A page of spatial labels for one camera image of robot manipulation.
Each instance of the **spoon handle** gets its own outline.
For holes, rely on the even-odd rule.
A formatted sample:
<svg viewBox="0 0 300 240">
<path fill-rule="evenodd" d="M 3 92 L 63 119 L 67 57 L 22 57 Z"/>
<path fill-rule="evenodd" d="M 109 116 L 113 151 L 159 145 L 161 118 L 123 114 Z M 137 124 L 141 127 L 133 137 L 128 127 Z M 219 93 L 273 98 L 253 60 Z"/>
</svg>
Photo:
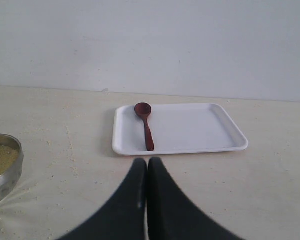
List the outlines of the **spoon handle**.
<svg viewBox="0 0 300 240">
<path fill-rule="evenodd" d="M 150 127 L 148 124 L 148 121 L 145 119 L 143 121 L 144 123 L 144 136 L 145 136 L 145 146 L 147 151 L 154 151 L 155 150 L 155 144 L 154 140 L 152 139 L 152 134 L 150 131 Z"/>
</svg>

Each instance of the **metal bowl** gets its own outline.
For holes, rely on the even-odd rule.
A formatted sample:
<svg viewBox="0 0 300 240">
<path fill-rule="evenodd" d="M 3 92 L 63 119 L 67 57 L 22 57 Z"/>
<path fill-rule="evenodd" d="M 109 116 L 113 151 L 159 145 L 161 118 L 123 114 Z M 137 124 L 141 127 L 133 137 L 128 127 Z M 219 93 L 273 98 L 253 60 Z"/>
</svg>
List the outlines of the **metal bowl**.
<svg viewBox="0 0 300 240">
<path fill-rule="evenodd" d="M 0 145 L 16 150 L 19 154 L 14 163 L 0 175 L 0 201 L 4 199 L 16 186 L 21 173 L 24 161 L 24 152 L 21 143 L 13 136 L 0 134 Z"/>
</svg>

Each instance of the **black object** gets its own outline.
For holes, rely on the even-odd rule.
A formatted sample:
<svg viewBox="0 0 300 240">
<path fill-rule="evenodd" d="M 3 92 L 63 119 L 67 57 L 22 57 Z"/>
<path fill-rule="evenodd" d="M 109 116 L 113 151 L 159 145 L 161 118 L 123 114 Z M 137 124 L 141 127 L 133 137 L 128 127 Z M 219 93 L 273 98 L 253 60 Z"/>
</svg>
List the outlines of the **black object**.
<svg viewBox="0 0 300 240">
<path fill-rule="evenodd" d="M 60 240 L 242 240 L 200 211 L 174 182 L 161 159 L 137 158 L 124 181 L 89 220 Z"/>
<path fill-rule="evenodd" d="M 146 161 L 134 160 L 124 181 L 105 205 L 60 240 L 144 240 Z"/>
</svg>

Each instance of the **scattered powder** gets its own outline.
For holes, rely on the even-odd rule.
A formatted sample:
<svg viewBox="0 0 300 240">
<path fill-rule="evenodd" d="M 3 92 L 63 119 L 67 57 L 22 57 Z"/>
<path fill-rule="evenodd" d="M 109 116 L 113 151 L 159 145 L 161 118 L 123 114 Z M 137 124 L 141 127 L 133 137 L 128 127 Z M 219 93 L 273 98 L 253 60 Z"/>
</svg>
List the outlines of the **scattered powder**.
<svg viewBox="0 0 300 240">
<path fill-rule="evenodd" d="M 15 162 L 18 155 L 19 153 L 11 147 L 0 145 L 0 175 Z"/>
</svg>

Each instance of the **table surface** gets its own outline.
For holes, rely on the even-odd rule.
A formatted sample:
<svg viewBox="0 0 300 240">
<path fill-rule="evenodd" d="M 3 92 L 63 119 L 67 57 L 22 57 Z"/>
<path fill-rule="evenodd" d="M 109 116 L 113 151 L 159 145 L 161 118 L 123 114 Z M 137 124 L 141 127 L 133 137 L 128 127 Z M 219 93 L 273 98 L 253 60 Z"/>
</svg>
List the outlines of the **table surface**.
<svg viewBox="0 0 300 240">
<path fill-rule="evenodd" d="M 0 240 L 56 239 L 97 211 L 134 159 L 112 151 L 115 109 L 138 102 L 223 106 L 249 147 L 163 155 L 165 166 L 239 236 L 300 240 L 300 103 L 20 87 L 0 87 L 0 133 L 24 149 L 22 176 L 0 203 Z"/>
</svg>

